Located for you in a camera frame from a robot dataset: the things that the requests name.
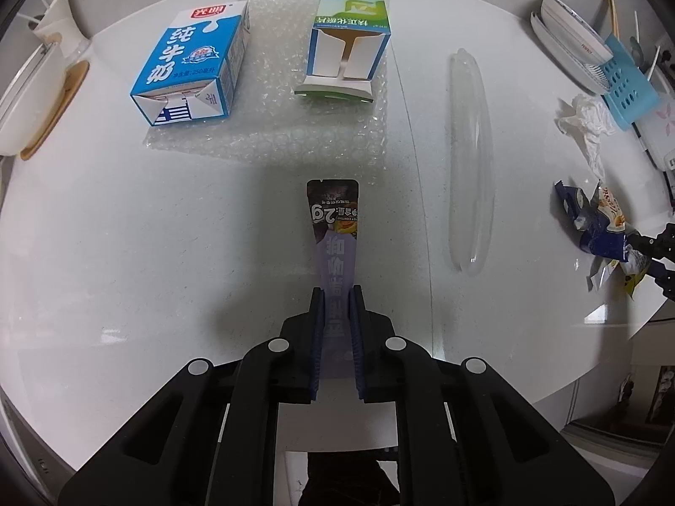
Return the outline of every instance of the milk carton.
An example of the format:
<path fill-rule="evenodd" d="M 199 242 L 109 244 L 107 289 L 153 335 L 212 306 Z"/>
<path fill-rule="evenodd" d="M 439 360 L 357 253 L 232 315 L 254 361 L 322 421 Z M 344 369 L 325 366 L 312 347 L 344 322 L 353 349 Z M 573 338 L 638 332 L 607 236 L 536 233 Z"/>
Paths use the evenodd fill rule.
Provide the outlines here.
<path fill-rule="evenodd" d="M 384 0 L 319 0 L 296 94 L 372 102 L 370 83 L 390 35 Z"/>
<path fill-rule="evenodd" d="M 247 2 L 178 13 L 131 91 L 150 125 L 229 116 L 249 35 Z"/>

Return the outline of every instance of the purple snack wrapper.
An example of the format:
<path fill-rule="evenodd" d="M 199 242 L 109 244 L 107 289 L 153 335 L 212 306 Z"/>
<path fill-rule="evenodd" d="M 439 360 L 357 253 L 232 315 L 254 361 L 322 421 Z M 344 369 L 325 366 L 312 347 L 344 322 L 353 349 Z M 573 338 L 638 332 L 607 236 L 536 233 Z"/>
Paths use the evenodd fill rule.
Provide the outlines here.
<path fill-rule="evenodd" d="M 320 377 L 353 377 L 349 292 L 354 287 L 359 183 L 310 180 L 307 199 L 325 300 Z"/>

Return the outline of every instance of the white round table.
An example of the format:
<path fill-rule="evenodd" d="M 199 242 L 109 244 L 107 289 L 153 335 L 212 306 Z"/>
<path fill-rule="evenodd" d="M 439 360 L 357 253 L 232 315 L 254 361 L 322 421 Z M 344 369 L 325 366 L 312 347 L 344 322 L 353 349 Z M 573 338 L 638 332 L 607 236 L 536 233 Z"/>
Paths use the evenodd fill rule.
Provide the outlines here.
<path fill-rule="evenodd" d="M 175 13 L 213 1 L 164 0 L 97 34 L 82 89 L 9 183 L 0 384 L 76 469 L 188 361 L 242 357 L 306 311 L 319 283 L 305 196 L 319 177 L 143 144 L 130 87 Z M 633 300 L 588 291 L 593 257 L 570 240 L 552 188 L 595 185 L 554 124 L 579 89 L 529 25 L 480 0 L 390 0 L 389 16 L 387 171 L 360 188 L 356 282 L 398 334 L 450 361 L 480 356 L 538 401 L 664 298 L 650 278 Z M 474 278 L 448 253 L 448 59 L 460 47 L 480 65 L 495 146 L 494 229 Z M 602 151 L 630 222 L 659 232 L 667 195 L 635 135 L 605 138 Z M 281 221 L 296 224 L 266 233 Z M 353 382 L 322 382 L 319 395 L 281 406 L 281 448 L 396 444 L 393 405 L 360 404 Z"/>

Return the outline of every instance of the crumpled tissue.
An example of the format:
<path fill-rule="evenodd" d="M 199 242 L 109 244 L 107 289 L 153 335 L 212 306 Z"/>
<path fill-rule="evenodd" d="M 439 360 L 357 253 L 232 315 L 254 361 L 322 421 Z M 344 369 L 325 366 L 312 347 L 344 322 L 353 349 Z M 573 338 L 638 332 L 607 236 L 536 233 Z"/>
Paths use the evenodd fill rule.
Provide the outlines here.
<path fill-rule="evenodd" d="M 573 137 L 581 134 L 584 141 L 584 156 L 593 174 L 605 182 L 605 168 L 600 159 L 600 135 L 616 132 L 616 122 L 601 97 L 578 94 L 572 100 L 574 116 L 557 118 L 558 129 Z"/>

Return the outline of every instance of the snack packet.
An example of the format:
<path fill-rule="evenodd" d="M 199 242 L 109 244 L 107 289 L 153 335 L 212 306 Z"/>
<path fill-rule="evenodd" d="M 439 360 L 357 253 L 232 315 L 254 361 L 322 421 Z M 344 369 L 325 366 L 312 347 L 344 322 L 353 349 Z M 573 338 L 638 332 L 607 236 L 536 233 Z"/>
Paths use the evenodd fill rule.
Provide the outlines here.
<path fill-rule="evenodd" d="M 591 201 L 581 188 L 555 186 L 565 211 L 577 230 L 583 231 L 579 247 L 619 262 L 627 261 L 626 219 L 609 188 L 598 183 Z"/>
<path fill-rule="evenodd" d="M 321 378 L 353 377 L 348 310 L 356 264 L 359 183 L 342 179 L 310 180 L 307 199 L 325 301 Z"/>
<path fill-rule="evenodd" d="M 599 291 L 600 288 L 609 281 L 610 275 L 614 269 L 619 266 L 618 260 L 596 257 L 596 260 L 598 259 L 599 264 L 594 262 L 593 268 L 591 269 L 591 275 L 589 276 L 595 291 Z"/>
<path fill-rule="evenodd" d="M 626 282 L 624 283 L 624 290 L 632 298 L 635 287 L 643 280 L 649 270 L 651 258 L 640 253 L 640 251 L 633 249 L 631 245 L 626 246 L 627 261 L 621 263 L 621 268 L 626 275 Z"/>

